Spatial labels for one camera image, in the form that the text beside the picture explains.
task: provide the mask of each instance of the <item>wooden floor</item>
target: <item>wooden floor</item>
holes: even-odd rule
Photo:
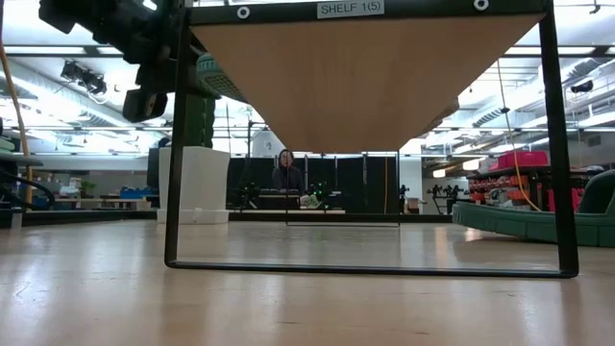
[[[167,269],[163,229],[130,221],[0,231],[0,345],[613,345],[615,249],[574,280]],[[552,268],[549,244],[455,225],[185,227],[182,258]]]

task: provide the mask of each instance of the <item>dark jacket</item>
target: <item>dark jacket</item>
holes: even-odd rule
[[[301,178],[301,170],[290,166],[290,168],[277,167],[272,174],[273,187],[275,189],[296,189],[299,193],[304,193],[304,181]]]

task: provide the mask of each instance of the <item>shelf label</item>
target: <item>shelf label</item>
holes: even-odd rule
[[[354,0],[318,3],[318,19],[384,14],[384,0]]]

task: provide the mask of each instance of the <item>person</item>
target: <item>person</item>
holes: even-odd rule
[[[279,155],[278,167],[273,170],[273,187],[278,190],[296,189],[300,194],[304,193],[304,181],[301,178],[301,170],[292,165],[294,157],[290,151],[283,149]]]

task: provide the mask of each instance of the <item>black metal frame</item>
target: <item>black metal frame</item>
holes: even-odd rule
[[[243,6],[249,8],[248,18],[237,17],[239,6],[218,8],[183,9],[180,48],[177,63],[175,121],[169,181],[164,263],[172,268],[218,269],[260,272],[303,272],[335,274],[381,274],[426,276],[472,276],[508,278],[574,278],[578,274],[578,249],[575,218],[570,194],[570,163],[564,102],[559,74],[557,34],[553,0],[490,0],[484,12],[475,10],[472,0],[385,0],[387,13],[383,15],[336,18],[332,20],[392,19],[408,17],[480,16],[544,14],[540,21],[540,41],[544,66],[545,99],[553,167],[553,193],[555,197],[557,249],[559,270],[502,270],[502,269],[438,269],[394,268],[364,266],[285,265],[252,263],[207,263],[178,260],[180,190],[182,177],[183,143],[185,139],[185,99],[188,93],[188,63],[190,29],[188,25],[257,24],[272,22],[314,21],[316,3],[271,4]]]

